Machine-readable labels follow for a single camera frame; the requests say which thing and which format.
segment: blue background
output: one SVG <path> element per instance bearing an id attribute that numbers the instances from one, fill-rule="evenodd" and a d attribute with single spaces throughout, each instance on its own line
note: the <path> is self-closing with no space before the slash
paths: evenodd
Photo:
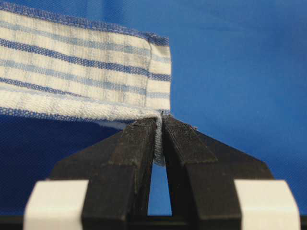
<path id="1" fill-rule="evenodd" d="M 171 113 L 264 160 L 307 214 L 307 1 L 9 1 L 168 36 Z M 153 172 L 149 214 L 170 214 Z"/>

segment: blue and white striped cloth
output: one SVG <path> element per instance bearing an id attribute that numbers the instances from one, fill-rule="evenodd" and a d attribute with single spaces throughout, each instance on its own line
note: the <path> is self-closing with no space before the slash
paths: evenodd
<path id="1" fill-rule="evenodd" d="M 122 122 L 170 111 L 168 39 L 0 0 L 0 115 Z"/>

